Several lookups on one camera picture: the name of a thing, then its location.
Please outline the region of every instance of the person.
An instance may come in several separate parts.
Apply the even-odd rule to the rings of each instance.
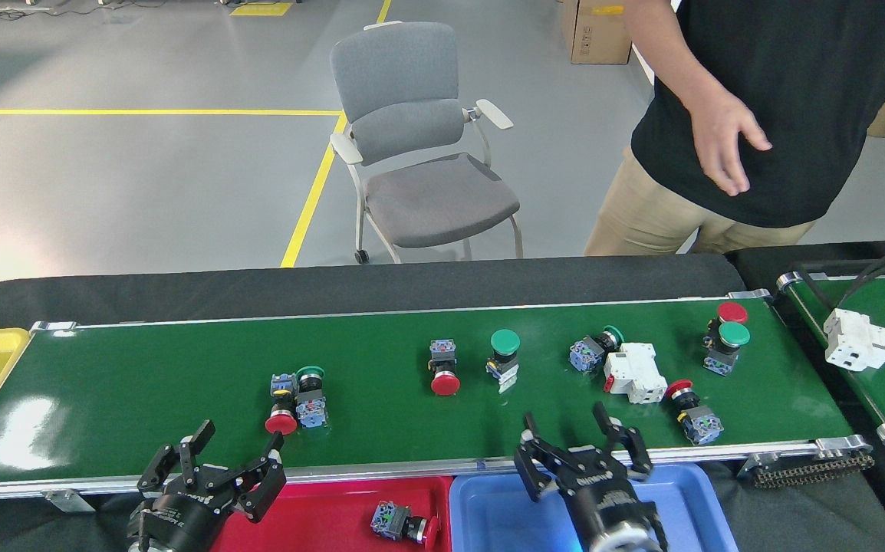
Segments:
[[[824,216],[885,101],[885,1],[632,0],[654,98],[586,255],[793,245]]]

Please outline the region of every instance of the red object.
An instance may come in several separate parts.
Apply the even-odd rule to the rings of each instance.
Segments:
[[[439,374],[438,376],[433,377],[432,384],[430,384],[429,387],[433,388],[433,392],[435,392],[436,395],[446,397],[459,391],[459,378],[454,375]]]
[[[450,485],[452,478],[289,483],[259,523],[232,514],[210,552],[452,552]],[[412,516],[429,518],[424,546],[409,539],[391,542],[371,530],[382,500],[410,506]],[[438,534],[430,541],[433,518]]]
[[[717,308],[719,312],[719,318],[722,318],[723,322],[739,322],[740,324],[745,324],[748,320],[748,312],[746,312],[746,307],[738,303],[733,303],[733,301],[726,301],[723,304],[719,305]]]
[[[425,533],[425,545],[426,548],[433,545],[433,542],[436,541],[436,534],[439,532],[439,518],[433,516],[431,520],[426,524],[426,533]]]
[[[296,427],[299,427],[299,423],[296,422],[294,417],[286,415],[286,413],[278,413],[275,416],[269,416],[265,420],[265,429],[268,430],[268,433],[281,431],[282,435],[288,435],[295,431]]]
[[[690,379],[679,379],[667,386],[667,391],[664,391],[664,398],[670,399],[671,395],[674,395],[682,389],[688,389],[691,385],[692,382]]]

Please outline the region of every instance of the red plastic tray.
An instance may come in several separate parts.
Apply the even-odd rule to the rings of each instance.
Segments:
[[[449,486],[452,478],[374,479],[286,485],[257,524],[234,514],[211,552],[452,552]],[[413,516],[439,516],[432,547],[393,542],[371,530],[382,500],[411,506]]]

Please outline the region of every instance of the chair seat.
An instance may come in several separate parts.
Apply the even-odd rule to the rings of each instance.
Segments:
[[[400,248],[457,242],[494,227],[521,208],[501,177],[469,153],[457,153],[366,181],[368,209]]]

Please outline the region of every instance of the khaki pants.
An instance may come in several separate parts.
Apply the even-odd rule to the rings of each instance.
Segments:
[[[691,252],[696,254],[793,245],[811,226],[813,222],[759,228],[715,214],[657,184],[626,147],[586,244],[586,256],[674,254],[695,230],[698,238]]]

